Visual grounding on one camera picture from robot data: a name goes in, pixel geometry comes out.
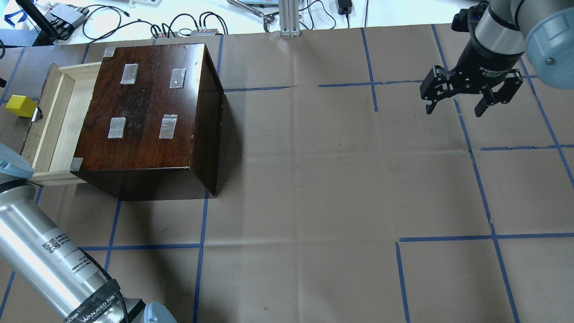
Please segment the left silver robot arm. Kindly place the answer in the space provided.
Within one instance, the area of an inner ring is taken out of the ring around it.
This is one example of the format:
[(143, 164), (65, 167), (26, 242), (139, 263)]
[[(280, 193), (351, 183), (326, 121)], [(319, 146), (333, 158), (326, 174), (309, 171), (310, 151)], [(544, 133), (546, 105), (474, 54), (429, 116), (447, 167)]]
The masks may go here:
[(119, 283), (37, 205), (34, 169), (1, 146), (1, 257), (64, 323), (174, 323), (159, 302), (128, 299)]

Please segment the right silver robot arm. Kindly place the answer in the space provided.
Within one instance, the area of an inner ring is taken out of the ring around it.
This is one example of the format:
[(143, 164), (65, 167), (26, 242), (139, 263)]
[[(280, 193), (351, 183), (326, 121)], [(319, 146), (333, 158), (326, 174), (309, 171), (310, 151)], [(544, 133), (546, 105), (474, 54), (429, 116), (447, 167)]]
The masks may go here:
[(482, 95), (476, 117), (492, 105), (509, 103), (523, 83), (515, 68), (523, 55), (544, 84), (572, 89), (573, 24), (571, 0), (482, 0), (461, 9), (451, 29), (470, 38), (452, 70), (435, 65), (422, 82), (426, 113), (457, 94)]

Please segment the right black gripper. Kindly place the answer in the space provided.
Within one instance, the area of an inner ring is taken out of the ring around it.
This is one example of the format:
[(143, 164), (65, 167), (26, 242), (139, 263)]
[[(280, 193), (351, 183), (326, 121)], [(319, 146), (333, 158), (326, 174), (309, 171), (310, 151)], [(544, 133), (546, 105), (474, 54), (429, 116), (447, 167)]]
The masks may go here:
[(478, 43), (468, 43), (450, 71), (435, 65), (420, 86), (420, 95), (428, 103), (426, 114), (432, 114), (439, 101), (455, 94), (482, 94), (475, 106), (481, 117), (488, 108), (510, 101), (523, 83), (515, 68), (522, 53), (500, 54)]

